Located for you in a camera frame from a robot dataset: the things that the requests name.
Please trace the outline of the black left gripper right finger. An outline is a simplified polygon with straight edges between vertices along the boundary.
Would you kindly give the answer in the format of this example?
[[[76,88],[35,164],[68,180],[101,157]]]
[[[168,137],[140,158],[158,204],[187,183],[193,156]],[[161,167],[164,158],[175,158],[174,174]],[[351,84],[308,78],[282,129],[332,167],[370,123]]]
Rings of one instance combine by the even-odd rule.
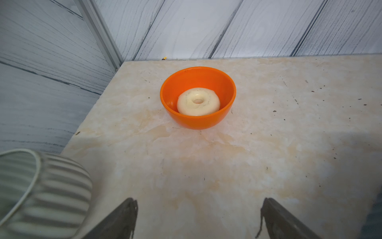
[[[260,210],[260,228],[266,225],[271,239],[318,239],[319,236],[273,198],[265,198]]]

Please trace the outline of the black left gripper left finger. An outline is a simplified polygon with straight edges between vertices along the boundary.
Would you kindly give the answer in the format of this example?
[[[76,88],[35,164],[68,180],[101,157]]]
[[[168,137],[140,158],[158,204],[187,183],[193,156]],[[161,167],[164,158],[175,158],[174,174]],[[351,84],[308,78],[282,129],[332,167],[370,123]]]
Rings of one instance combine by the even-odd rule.
[[[133,239],[137,217],[137,200],[127,198],[83,239]]]

